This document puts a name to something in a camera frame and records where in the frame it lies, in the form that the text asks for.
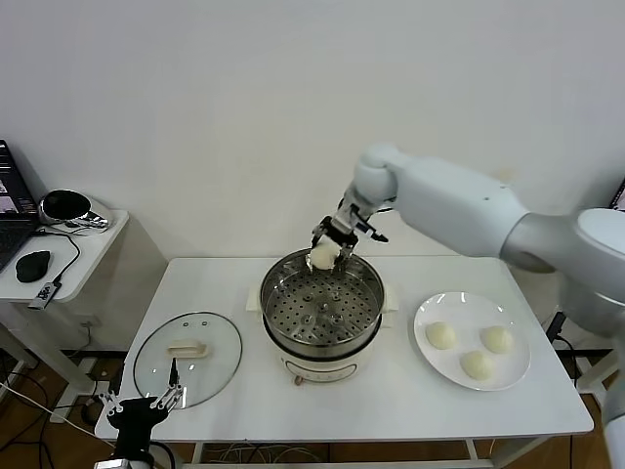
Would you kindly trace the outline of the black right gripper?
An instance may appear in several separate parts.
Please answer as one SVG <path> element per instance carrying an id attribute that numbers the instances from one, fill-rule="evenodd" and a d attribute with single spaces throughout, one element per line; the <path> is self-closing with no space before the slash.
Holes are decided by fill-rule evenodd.
<path id="1" fill-rule="evenodd" d="M 332 245 L 322 241 L 325 236 L 340 246 L 334 269 L 344 270 L 358 243 L 354 224 L 351 207 L 340 207 L 333 215 L 326 216 L 312 231 L 311 265 L 315 268 L 332 267 Z"/>

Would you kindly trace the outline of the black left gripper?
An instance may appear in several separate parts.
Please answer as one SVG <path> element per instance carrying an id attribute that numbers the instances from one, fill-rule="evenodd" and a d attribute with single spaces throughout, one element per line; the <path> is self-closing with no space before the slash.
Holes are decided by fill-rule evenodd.
<path id="1" fill-rule="evenodd" d="M 180 384 L 177 359 L 171 359 L 168 384 L 158 398 L 134 398 L 119 401 L 114 391 L 99 393 L 109 424 L 118 431 L 118 445 L 148 445 L 152 429 L 168 416 L 181 400 L 184 388 Z"/>

